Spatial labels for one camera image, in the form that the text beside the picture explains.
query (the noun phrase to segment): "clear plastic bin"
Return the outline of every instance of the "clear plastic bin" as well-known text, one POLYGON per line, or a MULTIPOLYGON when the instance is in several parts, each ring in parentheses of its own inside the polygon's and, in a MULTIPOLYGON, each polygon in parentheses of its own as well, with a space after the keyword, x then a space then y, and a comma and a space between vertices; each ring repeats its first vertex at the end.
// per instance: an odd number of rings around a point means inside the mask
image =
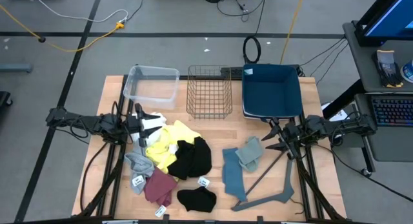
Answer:
POLYGON ((144 107, 171 110, 175 108, 178 85, 176 69, 136 65, 130 69, 123 95, 144 107))

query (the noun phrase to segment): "monitor screen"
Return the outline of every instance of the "monitor screen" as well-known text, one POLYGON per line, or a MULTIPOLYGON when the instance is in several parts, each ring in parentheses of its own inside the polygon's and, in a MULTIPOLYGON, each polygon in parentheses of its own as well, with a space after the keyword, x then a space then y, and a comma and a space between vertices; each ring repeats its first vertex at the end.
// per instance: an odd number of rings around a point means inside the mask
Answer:
POLYGON ((413 37, 413 0, 395 3, 365 32, 368 37, 413 37))

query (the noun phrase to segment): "metal wire basket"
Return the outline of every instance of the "metal wire basket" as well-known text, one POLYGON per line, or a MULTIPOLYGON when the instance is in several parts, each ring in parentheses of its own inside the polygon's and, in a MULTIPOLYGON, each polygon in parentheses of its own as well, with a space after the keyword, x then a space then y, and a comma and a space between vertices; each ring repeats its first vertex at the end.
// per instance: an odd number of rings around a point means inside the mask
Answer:
POLYGON ((186 111, 195 119, 224 119, 232 112, 231 68, 190 66, 186 111))

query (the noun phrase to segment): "yellow cloth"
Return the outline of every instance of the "yellow cloth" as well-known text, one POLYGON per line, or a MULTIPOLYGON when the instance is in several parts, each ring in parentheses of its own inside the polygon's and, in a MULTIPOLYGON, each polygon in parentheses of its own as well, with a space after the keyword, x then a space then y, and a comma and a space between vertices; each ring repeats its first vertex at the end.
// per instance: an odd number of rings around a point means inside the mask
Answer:
POLYGON ((146 148, 146 156, 159 169, 168 174, 168 166, 176 160, 175 154, 169 152, 169 145, 177 144, 179 140, 194 144, 194 138, 200 136, 200 134, 192 131, 182 122, 175 121, 174 125, 167 125, 161 129, 159 140, 146 148))

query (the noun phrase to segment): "white cable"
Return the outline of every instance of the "white cable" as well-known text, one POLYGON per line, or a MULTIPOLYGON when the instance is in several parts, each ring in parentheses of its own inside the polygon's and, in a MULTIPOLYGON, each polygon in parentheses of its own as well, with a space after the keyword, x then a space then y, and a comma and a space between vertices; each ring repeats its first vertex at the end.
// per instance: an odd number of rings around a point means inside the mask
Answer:
POLYGON ((123 22, 125 22, 125 21, 128 19, 128 16, 129 16, 128 11, 123 10, 123 9, 120 9, 120 10, 116 10, 115 12, 113 12, 112 14, 110 14, 107 18, 105 18, 105 19, 103 19, 103 20, 100 20, 100 21, 96 21, 96 20, 91 20, 91 19, 86 18, 86 17, 72 17, 72 16, 67 16, 67 15, 61 15, 61 14, 57 13, 55 10, 52 10, 52 9, 51 9, 49 6, 47 6, 42 0, 38 0, 38 1, 39 1, 42 5, 44 5, 46 8, 48 8, 50 11, 52 11, 54 14, 58 15, 59 17, 65 17, 65 18, 70 18, 70 19, 82 19, 82 20, 87 20, 87 21, 93 21, 93 22, 96 22, 96 23, 100 23, 100 22, 106 21, 107 19, 111 18, 113 15, 115 15, 115 14, 118 13, 118 12, 125 12, 125 13, 126 13, 126 16, 125 16, 122 20, 119 21, 120 23, 123 23, 123 22))

